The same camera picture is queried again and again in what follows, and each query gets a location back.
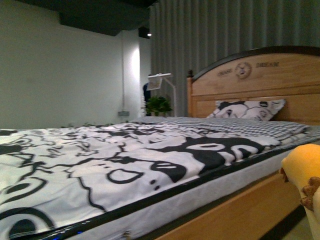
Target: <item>floor lamp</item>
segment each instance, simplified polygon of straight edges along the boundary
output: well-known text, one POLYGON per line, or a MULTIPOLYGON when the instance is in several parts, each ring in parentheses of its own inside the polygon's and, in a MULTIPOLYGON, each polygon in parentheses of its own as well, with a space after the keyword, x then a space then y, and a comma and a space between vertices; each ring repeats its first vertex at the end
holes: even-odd
POLYGON ((172 78, 171 73, 158 73, 156 75, 148 76, 147 90, 156 90, 161 88, 162 80, 165 80, 173 88, 173 115, 177 116, 177 91, 176 86, 168 79, 172 78))

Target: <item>black and white pillow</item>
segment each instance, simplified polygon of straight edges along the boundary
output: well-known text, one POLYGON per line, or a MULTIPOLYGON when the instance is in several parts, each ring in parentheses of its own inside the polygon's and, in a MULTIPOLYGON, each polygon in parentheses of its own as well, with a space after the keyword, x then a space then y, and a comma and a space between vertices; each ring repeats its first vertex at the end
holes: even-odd
POLYGON ((285 103, 285 99, 274 101, 215 101, 216 109, 207 118, 269 121, 284 107, 285 103))

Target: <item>yellow plush toy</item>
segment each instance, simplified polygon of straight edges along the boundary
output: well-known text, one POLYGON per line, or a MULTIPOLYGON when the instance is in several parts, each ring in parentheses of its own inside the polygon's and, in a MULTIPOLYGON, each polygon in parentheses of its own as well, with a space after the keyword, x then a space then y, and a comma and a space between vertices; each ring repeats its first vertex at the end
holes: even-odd
POLYGON ((313 238, 320 240, 320 145, 296 147, 281 165, 280 173, 285 181, 299 189, 313 238))

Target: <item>wooden bed frame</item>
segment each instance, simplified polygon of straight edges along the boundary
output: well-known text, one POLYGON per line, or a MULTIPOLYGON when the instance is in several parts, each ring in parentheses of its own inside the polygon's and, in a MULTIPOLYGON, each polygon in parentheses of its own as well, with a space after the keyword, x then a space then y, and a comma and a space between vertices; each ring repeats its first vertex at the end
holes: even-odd
MULTIPOLYGON (((320 48, 274 46, 234 54, 195 76, 189 71, 187 91, 189 117, 207 117, 217 100, 286 99, 273 120, 320 125, 320 48)), ((299 204, 297 188, 275 173, 157 240, 256 240, 299 204)))

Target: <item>ceiling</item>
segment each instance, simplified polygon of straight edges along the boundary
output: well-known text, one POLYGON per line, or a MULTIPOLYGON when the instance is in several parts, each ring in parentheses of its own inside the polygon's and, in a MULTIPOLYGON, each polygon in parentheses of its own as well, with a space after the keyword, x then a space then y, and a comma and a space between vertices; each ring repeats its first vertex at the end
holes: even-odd
POLYGON ((122 30, 148 33, 149 7, 157 0, 18 0, 59 12, 60 24, 116 36, 122 30))

